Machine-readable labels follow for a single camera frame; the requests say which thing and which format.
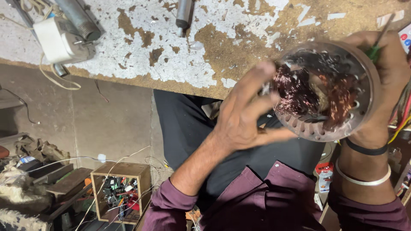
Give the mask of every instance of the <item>black pants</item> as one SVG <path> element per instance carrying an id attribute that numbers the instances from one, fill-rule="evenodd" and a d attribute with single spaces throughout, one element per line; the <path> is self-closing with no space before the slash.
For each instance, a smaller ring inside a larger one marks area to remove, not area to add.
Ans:
<path id="1" fill-rule="evenodd" d="M 217 100 L 162 90 L 154 90 L 154 98 L 163 133 L 164 156 L 170 167 L 176 170 L 214 129 L 215 123 L 206 116 L 201 106 Z M 267 127 L 282 126 L 273 112 L 268 114 L 269 116 L 265 114 L 260 117 L 259 125 L 266 123 Z M 324 146 L 325 143 L 295 138 L 236 151 L 217 165 L 208 176 L 200 189 L 197 206 L 202 212 L 207 210 L 245 166 L 262 180 L 277 160 L 312 176 Z"/>

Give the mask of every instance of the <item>hand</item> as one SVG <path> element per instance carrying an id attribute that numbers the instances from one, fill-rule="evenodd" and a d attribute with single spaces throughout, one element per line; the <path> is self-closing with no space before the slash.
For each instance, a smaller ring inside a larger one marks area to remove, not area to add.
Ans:
<path id="1" fill-rule="evenodd" d="M 257 64 L 236 83 L 234 89 L 221 104 L 217 125 L 210 137 L 220 148 L 226 150 L 225 153 L 231 154 L 236 150 L 297 137 L 285 127 L 281 129 L 257 127 L 257 119 L 272 109 L 272 106 L 280 99 L 279 95 L 274 93 L 254 98 L 262 84 L 274 74 L 273 63 Z"/>
<path id="2" fill-rule="evenodd" d="M 377 40 L 379 33 L 357 32 L 343 41 L 366 51 Z M 350 136 L 352 142 L 371 149 L 381 148 L 387 143 L 388 120 L 411 76 L 398 33 L 388 31 L 380 40 L 379 46 L 381 52 L 376 67 L 381 80 L 381 102 L 369 121 Z"/>

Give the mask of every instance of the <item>shirt sleeve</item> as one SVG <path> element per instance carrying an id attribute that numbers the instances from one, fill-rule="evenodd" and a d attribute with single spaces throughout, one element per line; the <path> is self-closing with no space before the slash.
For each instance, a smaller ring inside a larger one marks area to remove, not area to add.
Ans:
<path id="1" fill-rule="evenodd" d="M 388 204 L 367 205 L 330 188 L 328 204 L 337 213 L 342 230 L 411 230 L 405 207 L 398 197 Z"/>
<path id="2" fill-rule="evenodd" d="M 151 196 L 143 231 L 185 231 L 185 212 L 193 209 L 197 199 L 198 196 L 187 196 L 180 192 L 167 179 Z"/>

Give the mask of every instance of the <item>black wristband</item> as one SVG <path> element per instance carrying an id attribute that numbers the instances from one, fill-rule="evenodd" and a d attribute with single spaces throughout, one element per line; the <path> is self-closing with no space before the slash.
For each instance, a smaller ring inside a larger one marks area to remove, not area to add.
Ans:
<path id="1" fill-rule="evenodd" d="M 358 146 L 354 144 L 353 142 L 350 141 L 349 138 L 346 138 L 345 141 L 347 142 L 347 145 L 354 151 L 357 151 L 359 153 L 368 155 L 368 156 L 378 156 L 384 154 L 388 150 L 388 144 L 384 145 L 382 148 L 378 149 L 368 149 L 364 148 L 361 146 Z"/>

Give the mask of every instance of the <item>worn tabletop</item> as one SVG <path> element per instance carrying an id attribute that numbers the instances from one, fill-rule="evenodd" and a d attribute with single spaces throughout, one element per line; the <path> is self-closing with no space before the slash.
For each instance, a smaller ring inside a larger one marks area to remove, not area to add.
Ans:
<path id="1" fill-rule="evenodd" d="M 411 21 L 409 0 L 196 0 L 191 28 L 179 38 L 177 2 L 84 0 L 103 34 L 90 60 L 66 67 L 87 78 L 222 99 L 258 61 L 298 43 L 381 30 L 377 18 L 400 10 L 404 18 L 391 28 Z M 23 24 L 5 1 L 0 13 Z M 195 41 L 204 48 L 190 49 Z M 0 21 L 0 44 L 0 63 L 38 68 L 42 50 L 29 30 Z"/>

